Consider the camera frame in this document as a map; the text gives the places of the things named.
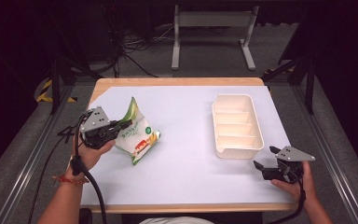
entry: snack bag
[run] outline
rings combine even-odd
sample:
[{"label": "snack bag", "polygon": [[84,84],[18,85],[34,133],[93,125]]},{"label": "snack bag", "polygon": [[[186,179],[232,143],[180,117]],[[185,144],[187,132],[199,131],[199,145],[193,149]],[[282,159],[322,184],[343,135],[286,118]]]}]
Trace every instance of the snack bag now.
[{"label": "snack bag", "polygon": [[150,127],[133,97],[126,116],[120,122],[129,119],[132,120],[132,125],[118,133],[116,147],[129,152],[132,157],[132,164],[135,165],[158,141],[160,134],[159,131],[154,131]]}]

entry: beige storage box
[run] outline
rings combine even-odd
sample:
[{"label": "beige storage box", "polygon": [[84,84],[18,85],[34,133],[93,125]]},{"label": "beige storage box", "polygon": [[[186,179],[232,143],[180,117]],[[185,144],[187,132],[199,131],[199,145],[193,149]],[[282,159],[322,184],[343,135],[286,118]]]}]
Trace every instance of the beige storage box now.
[{"label": "beige storage box", "polygon": [[251,159],[264,146],[249,95],[219,94],[213,103],[213,126],[219,158]]}]

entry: wrist strap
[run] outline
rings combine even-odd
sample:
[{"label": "wrist strap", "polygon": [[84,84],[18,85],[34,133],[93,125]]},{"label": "wrist strap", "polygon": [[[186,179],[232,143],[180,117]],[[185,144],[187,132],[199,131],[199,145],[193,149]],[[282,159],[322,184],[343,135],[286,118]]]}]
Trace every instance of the wrist strap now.
[{"label": "wrist strap", "polygon": [[70,183],[73,185],[83,185],[83,184],[89,183],[89,181],[86,177],[84,177],[84,179],[82,179],[82,180],[76,181],[76,180],[71,180],[71,179],[66,178],[65,175],[59,175],[59,176],[54,175],[53,179],[55,179],[59,182],[66,182],[66,183]]}]

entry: person's right arm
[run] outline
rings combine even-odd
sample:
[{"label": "person's right arm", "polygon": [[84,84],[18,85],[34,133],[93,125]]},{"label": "person's right arm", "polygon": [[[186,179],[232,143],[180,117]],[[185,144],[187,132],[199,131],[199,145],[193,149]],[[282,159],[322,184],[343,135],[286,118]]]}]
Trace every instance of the person's right arm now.
[{"label": "person's right arm", "polygon": [[[306,191],[306,197],[307,197],[307,199],[304,202],[304,209],[308,217],[310,218],[310,223],[314,223],[314,224],[333,223],[332,220],[330,219],[330,216],[324,210],[324,207],[322,206],[316,194],[316,188],[315,188],[315,184],[313,183],[313,177],[310,170],[310,163],[307,161],[303,161],[302,163],[304,168],[304,175],[303,175],[304,190]],[[271,180],[271,184],[290,193],[292,197],[296,200],[296,202],[299,201],[300,186],[298,185],[298,183],[289,184],[281,180],[273,179]]]}]

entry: white paper sheet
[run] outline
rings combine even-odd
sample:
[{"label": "white paper sheet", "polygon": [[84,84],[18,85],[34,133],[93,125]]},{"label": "white paper sheet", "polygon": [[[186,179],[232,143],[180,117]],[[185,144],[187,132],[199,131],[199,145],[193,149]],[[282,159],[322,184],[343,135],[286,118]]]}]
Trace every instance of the white paper sheet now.
[{"label": "white paper sheet", "polygon": [[[253,160],[276,167],[269,146],[290,145],[267,87],[165,86],[113,87],[96,99],[110,119],[122,119],[135,97],[161,138],[135,166],[115,147],[91,169],[105,204],[291,203],[289,195],[256,170],[253,160],[224,160],[215,155],[212,103],[219,93],[249,94],[265,147]],[[83,205],[99,204],[85,185]]]}]

